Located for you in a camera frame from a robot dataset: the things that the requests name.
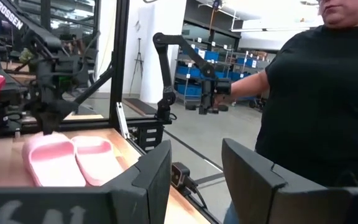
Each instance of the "woman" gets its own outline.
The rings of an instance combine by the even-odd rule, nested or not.
[[[256,152],[321,185],[358,186],[358,0],[319,6],[323,26],[291,38],[216,104],[270,89]],[[224,223],[238,222],[231,204]]]

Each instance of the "woman's arm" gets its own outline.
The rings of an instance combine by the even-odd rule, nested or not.
[[[243,96],[255,96],[268,90],[269,82],[265,70],[238,80],[231,85],[230,100]]]

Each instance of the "gray floor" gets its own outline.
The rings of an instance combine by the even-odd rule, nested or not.
[[[98,114],[108,117],[109,98],[94,96],[84,102],[87,108],[94,109]],[[125,116],[139,115],[124,105]],[[187,111],[182,104],[175,104],[171,112],[178,120],[165,129],[185,144],[222,166],[221,144],[223,138],[231,138],[253,149],[260,128],[261,113],[246,106],[229,107],[228,112],[219,114],[199,115],[197,111]],[[202,157],[197,156],[180,142],[166,133],[164,139],[171,140],[173,161],[181,162],[191,170],[191,178],[202,179],[222,171]],[[231,201],[224,178],[215,179],[199,186],[209,211],[219,220],[223,220],[226,209]]]

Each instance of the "slide sandal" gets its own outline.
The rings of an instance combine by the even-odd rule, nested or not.
[[[77,136],[71,140],[77,148],[78,166],[90,185],[101,186],[123,172],[109,140],[98,136]]]
[[[75,151],[64,134],[35,135],[23,145],[23,163],[38,187],[84,187]]]

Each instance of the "pink sandal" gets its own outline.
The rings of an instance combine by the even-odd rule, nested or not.
[[[22,150],[24,165],[39,187],[84,187],[75,160],[76,148],[64,134],[35,135]]]
[[[77,136],[71,139],[77,148],[76,160],[85,180],[101,186],[123,172],[113,144],[98,136]]]

